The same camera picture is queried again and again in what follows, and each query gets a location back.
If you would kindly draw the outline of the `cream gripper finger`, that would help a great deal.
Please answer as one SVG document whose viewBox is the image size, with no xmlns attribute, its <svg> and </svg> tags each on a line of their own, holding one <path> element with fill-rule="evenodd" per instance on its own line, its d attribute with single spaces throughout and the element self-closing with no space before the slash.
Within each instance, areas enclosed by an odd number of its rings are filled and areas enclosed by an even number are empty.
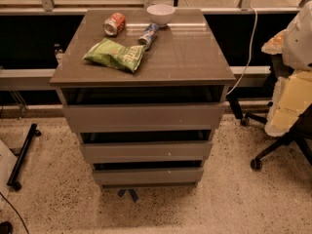
<svg viewBox="0 0 312 234">
<path fill-rule="evenodd" d="M 279 77 L 272 102 L 264 130 L 272 137 L 280 137 L 312 104 L 312 72 L 295 71 L 288 78 Z"/>
<path fill-rule="evenodd" d="M 287 30 L 283 29 L 274 35 L 269 41 L 263 44 L 261 50 L 268 55 L 278 55 L 282 53 L 284 37 Z"/>
</svg>

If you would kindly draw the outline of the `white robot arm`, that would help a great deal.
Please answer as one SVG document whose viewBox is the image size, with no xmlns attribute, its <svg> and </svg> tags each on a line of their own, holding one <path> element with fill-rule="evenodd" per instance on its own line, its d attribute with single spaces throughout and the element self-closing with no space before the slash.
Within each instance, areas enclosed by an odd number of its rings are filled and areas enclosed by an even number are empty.
<svg viewBox="0 0 312 234">
<path fill-rule="evenodd" d="M 288 78 L 278 78 L 265 125 L 270 136 L 280 137 L 312 104 L 312 1 L 261 50 L 269 55 L 281 54 L 283 64 L 293 69 Z"/>
</svg>

